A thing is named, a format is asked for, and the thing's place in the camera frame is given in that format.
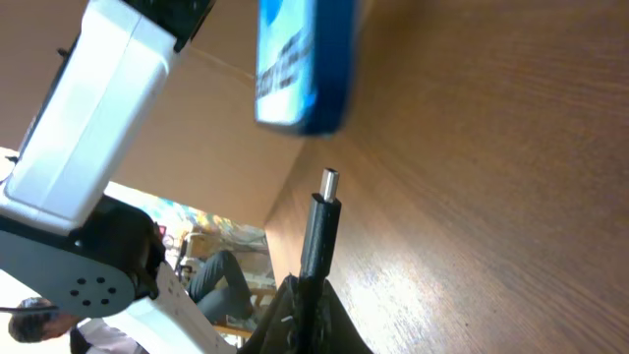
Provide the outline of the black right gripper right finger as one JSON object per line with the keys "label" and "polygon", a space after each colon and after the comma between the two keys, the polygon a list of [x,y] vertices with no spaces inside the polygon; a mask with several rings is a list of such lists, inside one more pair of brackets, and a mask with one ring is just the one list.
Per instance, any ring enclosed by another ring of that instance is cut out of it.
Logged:
{"label": "black right gripper right finger", "polygon": [[324,281],[319,304],[322,310],[324,353],[372,354],[328,280]]}

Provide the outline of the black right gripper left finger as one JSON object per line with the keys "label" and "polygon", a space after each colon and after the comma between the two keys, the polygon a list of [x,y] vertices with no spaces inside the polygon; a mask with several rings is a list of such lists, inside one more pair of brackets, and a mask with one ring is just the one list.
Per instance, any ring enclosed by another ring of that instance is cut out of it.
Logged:
{"label": "black right gripper left finger", "polygon": [[290,354],[296,348],[295,291],[298,278],[284,278],[250,339],[238,354]]}

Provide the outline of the blue Galaxy smartphone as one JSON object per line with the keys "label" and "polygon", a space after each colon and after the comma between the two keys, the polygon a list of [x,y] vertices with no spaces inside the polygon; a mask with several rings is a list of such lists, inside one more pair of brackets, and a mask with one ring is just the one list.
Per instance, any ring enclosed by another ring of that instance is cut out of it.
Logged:
{"label": "blue Galaxy smartphone", "polygon": [[260,0],[255,118],[285,134],[325,136],[344,121],[359,2]]}

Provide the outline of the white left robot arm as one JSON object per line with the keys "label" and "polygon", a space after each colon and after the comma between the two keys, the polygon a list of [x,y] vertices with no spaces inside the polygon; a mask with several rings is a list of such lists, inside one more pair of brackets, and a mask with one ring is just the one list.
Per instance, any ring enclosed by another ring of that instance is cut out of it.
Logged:
{"label": "white left robot arm", "polygon": [[105,189],[209,1],[91,1],[1,185],[1,267],[44,315],[106,321],[151,353],[229,353],[156,224]]}

